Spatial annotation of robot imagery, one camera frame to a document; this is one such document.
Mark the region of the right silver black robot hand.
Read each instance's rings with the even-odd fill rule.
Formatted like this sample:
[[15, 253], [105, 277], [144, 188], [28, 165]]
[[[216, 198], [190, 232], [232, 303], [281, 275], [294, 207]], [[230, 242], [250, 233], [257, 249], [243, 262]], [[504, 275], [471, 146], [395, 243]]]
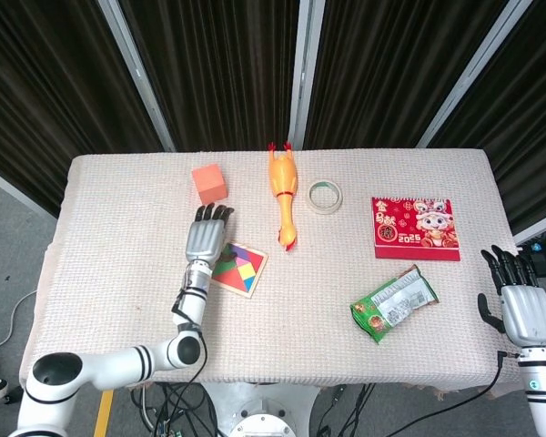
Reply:
[[487, 297], [478, 295], [480, 318], [520, 348], [546, 347], [546, 291], [522, 256], [493, 245], [480, 252], [500, 299], [501, 316], [491, 314]]

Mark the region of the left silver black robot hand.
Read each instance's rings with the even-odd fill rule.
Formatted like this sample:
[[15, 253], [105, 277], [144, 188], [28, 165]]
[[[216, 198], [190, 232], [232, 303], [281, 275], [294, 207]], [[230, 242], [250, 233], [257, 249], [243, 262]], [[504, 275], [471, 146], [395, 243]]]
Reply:
[[200, 206], [192, 222], [186, 246], [188, 262], [203, 261], [213, 267], [220, 258], [225, 244], [225, 228], [235, 210], [214, 203]]

